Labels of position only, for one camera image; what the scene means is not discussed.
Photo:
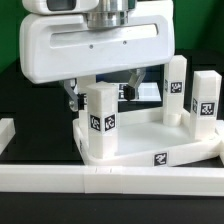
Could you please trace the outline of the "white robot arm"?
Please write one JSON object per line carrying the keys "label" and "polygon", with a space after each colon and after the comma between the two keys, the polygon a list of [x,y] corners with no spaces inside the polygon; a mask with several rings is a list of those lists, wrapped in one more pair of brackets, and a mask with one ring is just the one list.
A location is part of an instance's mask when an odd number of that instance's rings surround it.
{"label": "white robot arm", "polygon": [[172,0],[22,0],[21,70],[35,84],[165,64],[174,55]]}

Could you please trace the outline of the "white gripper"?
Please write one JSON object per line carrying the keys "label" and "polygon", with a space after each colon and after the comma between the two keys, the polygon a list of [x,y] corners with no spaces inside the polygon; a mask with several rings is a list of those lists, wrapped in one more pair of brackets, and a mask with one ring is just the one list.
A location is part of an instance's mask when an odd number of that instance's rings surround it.
{"label": "white gripper", "polygon": [[146,75],[142,67],[174,55],[172,0],[21,1],[29,12],[20,26],[22,72],[34,83],[62,80],[73,112],[86,105],[73,78],[132,69],[123,88],[131,101]]}

